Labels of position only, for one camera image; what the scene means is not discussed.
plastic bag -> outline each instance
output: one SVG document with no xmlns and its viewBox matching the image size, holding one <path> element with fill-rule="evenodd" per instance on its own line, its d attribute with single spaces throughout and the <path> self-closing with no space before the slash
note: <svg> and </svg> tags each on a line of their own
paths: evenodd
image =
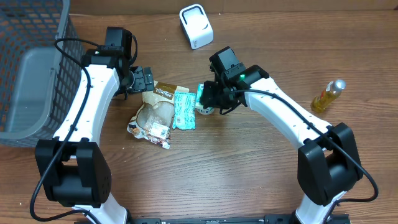
<svg viewBox="0 0 398 224">
<path fill-rule="evenodd" d="M 189 89 L 154 81 L 154 91 L 142 93 L 144 104 L 130 119 L 127 131 L 165 149 L 170 149 L 170 125 L 174 115 L 175 92 L 188 93 Z"/>
<path fill-rule="evenodd" d="M 196 94 L 176 92 L 174 97 L 173 129 L 195 129 L 195 102 Z"/>
</svg>

wire mesh basket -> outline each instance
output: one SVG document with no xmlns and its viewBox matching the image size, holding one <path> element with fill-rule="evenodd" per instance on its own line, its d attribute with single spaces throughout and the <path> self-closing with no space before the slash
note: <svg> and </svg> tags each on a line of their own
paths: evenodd
<svg viewBox="0 0 398 224">
<path fill-rule="evenodd" d="M 65 119 L 80 68 L 53 46 L 78 37 L 69 0 L 0 0 L 0 144 L 32 147 L 51 139 Z M 72 57 L 80 42 L 59 43 Z"/>
</svg>

white plastic casing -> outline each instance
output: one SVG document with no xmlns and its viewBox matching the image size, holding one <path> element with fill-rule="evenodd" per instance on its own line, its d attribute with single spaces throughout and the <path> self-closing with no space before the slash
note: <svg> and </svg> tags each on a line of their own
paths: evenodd
<svg viewBox="0 0 398 224">
<path fill-rule="evenodd" d="M 193 4 L 181 9 L 180 22 L 192 49 L 198 49 L 213 41 L 213 29 L 201 5 Z"/>
<path fill-rule="evenodd" d="M 262 78 L 251 85 L 252 90 L 268 91 L 275 93 L 289 102 L 300 114 L 302 114 L 309 122 L 311 122 L 321 132 L 326 133 L 327 126 L 330 123 L 317 118 L 302 108 L 298 103 L 286 95 L 275 83 L 269 78 Z M 319 134 L 308 126 L 283 102 L 273 99 L 271 96 L 260 93 L 245 92 L 246 103 L 250 109 L 257 111 L 269 120 L 293 145 L 295 150 L 304 145 L 304 140 L 314 140 Z"/>
<path fill-rule="evenodd" d="M 303 224 L 323 224 L 326 214 L 333 202 L 344 196 L 346 192 L 340 192 L 336 195 L 327 206 L 317 205 L 304 195 L 303 200 L 298 209 L 296 209 L 296 217 Z"/>
<path fill-rule="evenodd" d="M 91 205 L 75 205 L 72 208 L 90 211 L 101 224 L 126 224 L 127 210 L 118 204 L 112 194 L 109 194 L 107 201 L 102 203 L 100 208 L 93 208 Z"/>
<path fill-rule="evenodd" d="M 91 90 L 85 108 L 76 125 L 77 130 L 73 132 L 69 141 L 79 142 L 82 138 L 88 138 L 89 141 L 97 142 L 97 145 L 100 145 L 102 125 L 109 103 L 119 88 L 119 77 L 114 68 L 107 68 L 106 65 L 90 65 L 86 69 L 91 78 Z M 59 141 L 63 141 L 67 136 L 70 125 L 74 122 L 85 97 L 86 88 L 87 77 L 82 70 L 79 89 L 76 92 L 72 106 L 62 125 L 53 136 L 54 138 L 59 137 Z"/>
</svg>

yellow liquid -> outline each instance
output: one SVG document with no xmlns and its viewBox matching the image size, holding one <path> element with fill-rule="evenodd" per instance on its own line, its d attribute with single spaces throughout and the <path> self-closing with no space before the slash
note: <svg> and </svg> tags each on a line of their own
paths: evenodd
<svg viewBox="0 0 398 224">
<path fill-rule="evenodd" d="M 337 93 L 335 91 L 324 90 L 320 96 L 313 99 L 311 109 L 317 113 L 322 113 L 325 111 L 326 107 L 340 95 L 341 92 Z"/>
</svg>

wooden table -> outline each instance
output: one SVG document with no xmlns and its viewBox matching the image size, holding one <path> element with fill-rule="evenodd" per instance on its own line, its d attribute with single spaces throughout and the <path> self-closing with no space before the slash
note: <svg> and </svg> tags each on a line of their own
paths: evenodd
<svg viewBox="0 0 398 224">
<path fill-rule="evenodd" d="M 208 57 L 231 46 L 245 65 L 267 70 L 306 109 L 330 80 L 347 89 L 325 114 L 355 133 L 363 166 L 380 188 L 372 203 L 344 203 L 353 223 L 397 223 L 398 218 L 398 12 L 299 12 L 211 14 L 213 43 L 191 50 L 177 15 L 72 16 L 83 39 L 103 43 L 107 26 L 136 35 L 136 65 L 155 79 L 189 87 L 211 80 Z M 290 213 L 302 199 L 297 154 L 275 127 L 238 108 L 227 116 L 197 115 L 194 131 L 172 131 L 165 150 L 127 133 L 141 95 L 113 99 L 101 133 L 112 170 L 112 193 L 134 217 L 255 217 Z M 33 149 L 1 148 L 0 223 L 36 223 L 29 201 L 39 179 Z M 373 193 L 366 179 L 346 197 Z M 68 210 L 41 191 L 38 214 Z M 84 220 L 75 215 L 54 223 Z"/>
</svg>

